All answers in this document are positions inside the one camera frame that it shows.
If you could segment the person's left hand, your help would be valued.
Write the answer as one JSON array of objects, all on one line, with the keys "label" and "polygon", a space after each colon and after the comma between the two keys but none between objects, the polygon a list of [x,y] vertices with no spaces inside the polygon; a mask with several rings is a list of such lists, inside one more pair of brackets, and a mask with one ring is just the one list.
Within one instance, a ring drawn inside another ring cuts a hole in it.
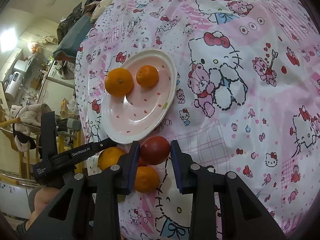
[{"label": "person's left hand", "polygon": [[47,207],[50,201],[58,194],[59,189],[54,187],[42,187],[34,198],[34,211],[31,213],[29,220],[25,224],[26,230],[30,228],[39,214]]}]

